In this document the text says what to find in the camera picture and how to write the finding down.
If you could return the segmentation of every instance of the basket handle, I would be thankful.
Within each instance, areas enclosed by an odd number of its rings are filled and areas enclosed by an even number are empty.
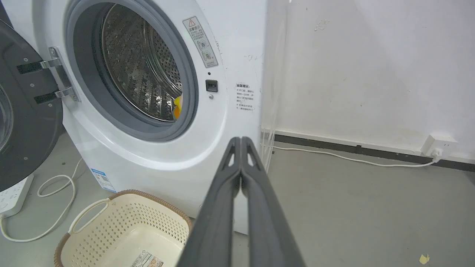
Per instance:
[[[95,218],[97,218],[97,216],[99,216],[105,209],[107,209],[107,207],[109,207],[109,201],[111,201],[110,199],[102,199],[102,200],[98,200],[94,203],[92,203],[91,205],[87,206],[82,212],[80,212],[78,214],[78,216],[76,216],[76,218],[74,219],[73,223],[71,223],[71,226],[69,227],[69,234],[72,235],[72,234],[77,234],[79,233],[80,231],[82,231],[86,226],[89,225],[89,223],[91,223]],[[92,210],[94,207],[98,206],[99,204],[102,204],[102,203],[105,203],[105,207],[102,208],[102,210],[100,212],[98,212],[96,215],[94,215],[94,217],[92,217],[92,219],[90,219],[85,225],[83,225],[78,231],[74,231],[74,228],[76,227],[77,223],[82,219],[82,217],[90,210]]]

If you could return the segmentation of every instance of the white electrical socket box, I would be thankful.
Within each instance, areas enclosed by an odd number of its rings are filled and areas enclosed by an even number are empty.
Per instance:
[[[433,158],[432,152],[438,149],[442,152],[440,158],[446,159],[457,149],[457,145],[458,142],[450,136],[430,134],[424,145],[422,145],[421,151],[425,156]]]
[[[6,218],[17,214],[21,210],[31,181],[33,181],[33,174],[0,192],[0,215]]]

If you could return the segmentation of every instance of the white wall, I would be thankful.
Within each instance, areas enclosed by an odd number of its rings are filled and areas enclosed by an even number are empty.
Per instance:
[[[475,159],[475,1],[289,8],[279,134],[420,154],[443,133],[459,142],[452,160]]]

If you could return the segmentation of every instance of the warning sticker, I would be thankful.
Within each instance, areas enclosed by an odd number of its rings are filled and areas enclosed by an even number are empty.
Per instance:
[[[102,188],[117,193],[105,173],[94,169],[91,169],[91,171]]]
[[[185,19],[183,25],[185,25],[191,38],[195,41],[196,48],[198,48],[198,52],[201,54],[205,67],[217,66],[218,61],[214,56],[213,49],[209,45],[208,37],[206,37],[198,19],[196,17]]]
[[[247,84],[236,84],[236,109],[254,111],[254,90]]]
[[[130,267],[162,267],[162,265],[163,261],[147,250],[142,250],[142,253],[139,254]]]

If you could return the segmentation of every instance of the baseboard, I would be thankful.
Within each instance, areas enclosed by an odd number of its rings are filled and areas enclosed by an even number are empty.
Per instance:
[[[277,142],[332,149],[336,151],[345,151],[355,154],[399,160],[404,162],[413,162],[418,164],[430,162],[430,159],[423,156],[421,151],[380,146],[371,143],[360,143],[350,140],[335,139],[282,130],[276,130],[275,134],[275,141]],[[449,157],[448,160],[441,160],[435,163],[434,166],[475,172],[475,160],[473,159]]]

